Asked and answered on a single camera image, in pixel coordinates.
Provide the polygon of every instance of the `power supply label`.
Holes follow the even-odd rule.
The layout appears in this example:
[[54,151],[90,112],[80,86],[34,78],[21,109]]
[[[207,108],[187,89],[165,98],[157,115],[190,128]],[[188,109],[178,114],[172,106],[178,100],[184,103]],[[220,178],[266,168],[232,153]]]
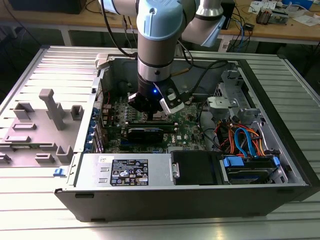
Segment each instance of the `power supply label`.
[[115,159],[112,161],[112,186],[148,186],[148,159]]

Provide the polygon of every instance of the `wooden table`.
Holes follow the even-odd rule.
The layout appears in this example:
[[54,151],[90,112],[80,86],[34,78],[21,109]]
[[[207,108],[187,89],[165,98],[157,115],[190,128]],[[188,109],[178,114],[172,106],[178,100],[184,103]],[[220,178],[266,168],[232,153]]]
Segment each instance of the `wooden table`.
[[[307,45],[316,45],[320,41],[320,24],[310,27],[292,19],[289,19],[286,25],[256,24],[256,15],[254,13],[248,13],[249,6],[246,6],[249,5],[250,2],[251,0],[236,1],[240,15],[246,19],[247,23],[255,25],[251,37],[252,41]],[[6,4],[13,15],[27,28],[60,30],[66,46],[72,45],[69,31],[108,31],[102,15],[89,12],[86,9],[83,9],[80,14],[75,15],[51,12],[14,11],[8,3],[8,0],[6,0]],[[90,4],[88,8],[92,11],[99,11],[98,5],[95,2]],[[320,12],[320,6],[313,5],[310,10],[313,12]],[[116,33],[124,32],[122,28],[122,16],[113,14],[108,19],[112,31]],[[132,22],[136,29],[136,19],[134,17],[132,18]],[[0,1],[0,26],[20,26],[10,16],[2,1]],[[225,51],[229,42],[232,39],[235,39],[238,34],[239,30],[236,26],[236,22],[231,21],[229,28],[220,32],[219,38],[222,39],[222,41],[219,50],[222,52]]]

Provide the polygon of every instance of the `aluminum profile table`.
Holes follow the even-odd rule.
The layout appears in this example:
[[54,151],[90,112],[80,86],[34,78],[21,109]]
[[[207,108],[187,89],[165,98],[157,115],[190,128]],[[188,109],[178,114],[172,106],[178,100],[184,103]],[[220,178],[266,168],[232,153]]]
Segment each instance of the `aluminum profile table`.
[[[42,106],[38,94],[43,87],[53,88],[55,100],[64,109],[85,103],[96,77],[95,58],[107,51],[119,53],[114,48],[41,49],[0,107],[0,138],[15,118],[12,109],[18,102]],[[192,55],[247,60],[320,177],[320,99],[287,60],[266,54],[195,51]],[[1,239],[320,239],[320,193],[303,202],[287,203],[263,217],[80,222],[52,192],[66,181],[53,178],[54,169],[0,168]]]

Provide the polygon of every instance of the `wire bundle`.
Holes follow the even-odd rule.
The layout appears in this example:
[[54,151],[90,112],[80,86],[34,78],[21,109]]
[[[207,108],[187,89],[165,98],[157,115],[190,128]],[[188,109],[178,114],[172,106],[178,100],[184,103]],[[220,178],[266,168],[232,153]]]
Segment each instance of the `wire bundle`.
[[[249,128],[249,127],[242,125],[242,124],[239,124],[239,123],[224,124],[224,123],[220,122],[217,125],[214,132],[217,133],[219,128],[227,128],[227,131],[228,131],[228,138],[226,138],[224,140],[224,142],[221,143],[221,145],[218,147],[220,150],[223,150],[224,152],[229,153],[231,155],[236,155],[236,156],[243,157],[243,158],[247,157],[246,153],[244,153],[242,151],[242,146],[245,144],[245,141],[247,140],[247,142],[252,141],[258,157],[259,156],[266,156],[265,151],[262,146],[263,136],[260,136],[252,128]],[[237,145],[237,141],[236,141],[237,140],[237,136],[236,136],[237,132],[239,132],[239,134],[246,134],[246,131],[248,133],[250,133],[250,135],[251,135],[250,138],[246,138],[243,141],[241,147],[236,146]]]
[[[247,39],[244,39],[245,38],[244,25],[246,23],[246,20],[240,15],[240,11],[237,8],[237,6],[235,6],[235,9],[237,10],[238,14],[233,13],[232,15],[235,16],[235,17],[238,17],[239,19],[236,19],[235,17],[232,17],[231,20],[235,21],[239,25],[239,27],[238,27],[238,25],[237,25],[237,27],[238,27],[240,32],[239,32],[238,36],[236,37],[235,41],[233,42],[233,44],[231,44],[231,46],[227,50],[227,52],[230,52],[232,49],[233,49],[233,51],[235,51],[235,49],[237,48],[236,52],[238,53],[240,51],[240,49],[244,48],[244,47],[246,47],[245,48],[245,52],[246,52],[247,49],[248,49],[248,46],[249,46],[249,43],[250,43],[251,36],[252,36],[253,32],[248,30],[249,36],[248,36]],[[241,36],[240,43],[238,43],[236,45],[236,42],[237,42],[237,40],[239,39],[240,36]]]

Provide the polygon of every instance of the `metal bracket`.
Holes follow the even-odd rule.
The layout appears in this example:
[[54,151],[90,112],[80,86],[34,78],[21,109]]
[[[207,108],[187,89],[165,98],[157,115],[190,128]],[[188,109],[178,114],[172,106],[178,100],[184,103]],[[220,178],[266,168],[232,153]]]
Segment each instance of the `metal bracket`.
[[172,176],[174,179],[180,178],[179,164],[177,162],[172,163]]

